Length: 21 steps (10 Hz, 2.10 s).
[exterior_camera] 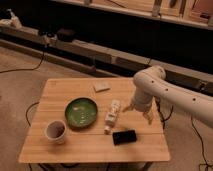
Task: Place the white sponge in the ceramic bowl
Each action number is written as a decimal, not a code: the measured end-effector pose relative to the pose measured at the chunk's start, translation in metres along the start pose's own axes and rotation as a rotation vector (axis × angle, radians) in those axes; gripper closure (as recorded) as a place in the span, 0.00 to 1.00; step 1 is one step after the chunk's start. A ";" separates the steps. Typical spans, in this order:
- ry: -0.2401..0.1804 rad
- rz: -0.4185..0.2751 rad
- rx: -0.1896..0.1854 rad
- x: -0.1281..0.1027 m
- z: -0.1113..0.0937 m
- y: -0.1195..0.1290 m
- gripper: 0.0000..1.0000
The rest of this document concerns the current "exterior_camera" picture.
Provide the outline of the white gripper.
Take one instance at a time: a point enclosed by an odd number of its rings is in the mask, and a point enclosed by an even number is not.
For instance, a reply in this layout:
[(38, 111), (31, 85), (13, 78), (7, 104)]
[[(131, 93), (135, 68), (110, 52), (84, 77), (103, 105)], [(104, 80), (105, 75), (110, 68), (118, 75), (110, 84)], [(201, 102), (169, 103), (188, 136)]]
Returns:
[(126, 106), (122, 112), (125, 113), (134, 109), (140, 112), (144, 112), (143, 117), (148, 121), (148, 124), (151, 125), (154, 119), (153, 112), (149, 111), (152, 107), (152, 101), (153, 95), (142, 90), (136, 90), (131, 99), (131, 104)]

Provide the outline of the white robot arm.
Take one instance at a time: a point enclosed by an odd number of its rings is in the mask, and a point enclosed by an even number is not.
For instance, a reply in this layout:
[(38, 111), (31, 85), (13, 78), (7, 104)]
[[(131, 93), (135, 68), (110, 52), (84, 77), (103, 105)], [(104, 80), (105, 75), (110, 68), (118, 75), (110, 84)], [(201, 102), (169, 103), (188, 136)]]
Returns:
[(168, 83), (163, 67), (155, 65), (133, 76), (134, 94), (124, 111), (148, 112), (154, 97), (165, 99), (213, 129), (213, 97)]

